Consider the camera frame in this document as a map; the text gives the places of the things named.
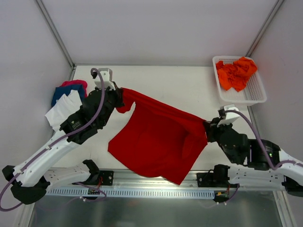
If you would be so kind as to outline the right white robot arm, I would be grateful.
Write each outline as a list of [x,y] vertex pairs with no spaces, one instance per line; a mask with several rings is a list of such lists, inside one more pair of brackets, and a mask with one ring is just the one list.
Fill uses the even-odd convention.
[[238,133],[227,117],[217,117],[206,121],[204,127],[208,142],[215,142],[228,160],[237,165],[256,171],[267,171],[274,177],[274,172],[284,177],[281,186],[292,196],[303,196],[303,163],[284,152],[277,144],[261,139],[250,120],[246,121],[255,139]]

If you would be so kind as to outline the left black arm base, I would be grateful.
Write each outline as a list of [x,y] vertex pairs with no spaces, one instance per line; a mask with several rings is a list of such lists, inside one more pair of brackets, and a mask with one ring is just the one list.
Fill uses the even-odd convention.
[[89,169],[89,177],[85,181],[80,181],[84,185],[105,185],[112,186],[114,172],[109,170],[100,170],[95,162],[91,159],[86,159],[82,162]]

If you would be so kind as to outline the red t shirt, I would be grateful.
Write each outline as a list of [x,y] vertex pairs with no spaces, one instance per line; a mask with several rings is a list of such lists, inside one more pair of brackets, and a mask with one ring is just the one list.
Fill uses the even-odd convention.
[[205,120],[128,88],[123,103],[119,113],[134,111],[109,153],[138,175],[180,185],[207,146]]

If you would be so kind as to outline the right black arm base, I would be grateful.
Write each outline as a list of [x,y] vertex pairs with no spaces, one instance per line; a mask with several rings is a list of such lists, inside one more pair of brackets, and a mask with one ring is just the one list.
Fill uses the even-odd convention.
[[230,168],[230,166],[218,164],[205,173],[197,173],[197,186],[202,188],[228,188],[229,186],[231,188],[236,188],[237,184],[229,182],[230,177],[228,176],[228,172]]

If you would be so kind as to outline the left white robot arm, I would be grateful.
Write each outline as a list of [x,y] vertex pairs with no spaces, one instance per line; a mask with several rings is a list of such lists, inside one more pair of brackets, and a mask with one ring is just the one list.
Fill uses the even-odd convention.
[[96,184],[100,171],[91,159],[63,170],[51,170],[51,167],[103,129],[113,110],[123,105],[123,91],[115,83],[93,90],[83,100],[80,109],[71,114],[35,154],[22,164],[3,168],[2,173],[14,198],[29,205],[57,187]]

